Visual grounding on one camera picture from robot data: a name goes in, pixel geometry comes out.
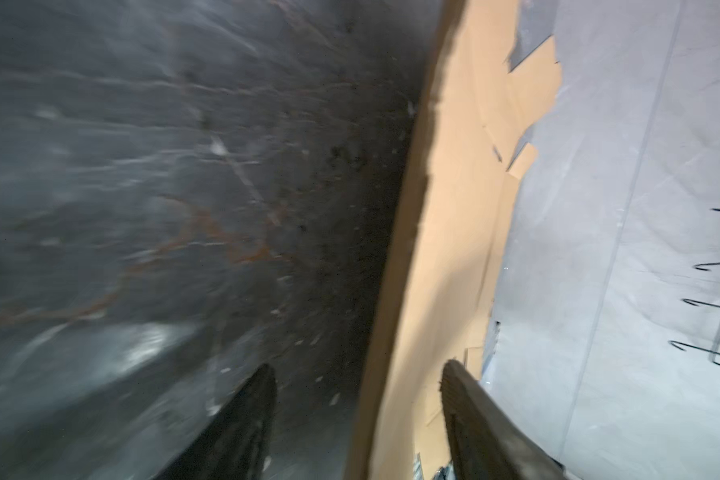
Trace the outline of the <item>brown cardboard box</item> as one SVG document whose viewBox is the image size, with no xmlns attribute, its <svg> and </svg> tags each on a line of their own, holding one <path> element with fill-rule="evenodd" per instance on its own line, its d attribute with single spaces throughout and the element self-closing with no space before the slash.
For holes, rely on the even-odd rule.
<svg viewBox="0 0 720 480">
<path fill-rule="evenodd" d="M 348 479 L 409 479 L 450 456 L 441 373 L 475 372 L 517 193 L 536 148 L 523 134 L 562 72 L 545 39 L 517 65 L 519 4 L 448 1 L 435 37 L 373 331 Z"/>
</svg>

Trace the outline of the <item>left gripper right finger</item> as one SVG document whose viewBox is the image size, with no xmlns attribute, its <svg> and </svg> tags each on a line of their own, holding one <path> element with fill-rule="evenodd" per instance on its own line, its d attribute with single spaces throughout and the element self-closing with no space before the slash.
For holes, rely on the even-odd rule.
<svg viewBox="0 0 720 480">
<path fill-rule="evenodd" d="M 462 363 L 445 363 L 440 392 L 457 479 L 566 478 L 562 465 L 514 425 Z"/>
</svg>

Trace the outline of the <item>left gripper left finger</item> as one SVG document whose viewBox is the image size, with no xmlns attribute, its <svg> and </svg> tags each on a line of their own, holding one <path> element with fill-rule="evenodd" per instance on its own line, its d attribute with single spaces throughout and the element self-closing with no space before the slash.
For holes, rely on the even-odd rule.
<svg viewBox="0 0 720 480">
<path fill-rule="evenodd" d="M 156 478 L 259 479 L 268 455 L 276 403 L 275 370 L 264 363 Z"/>
</svg>

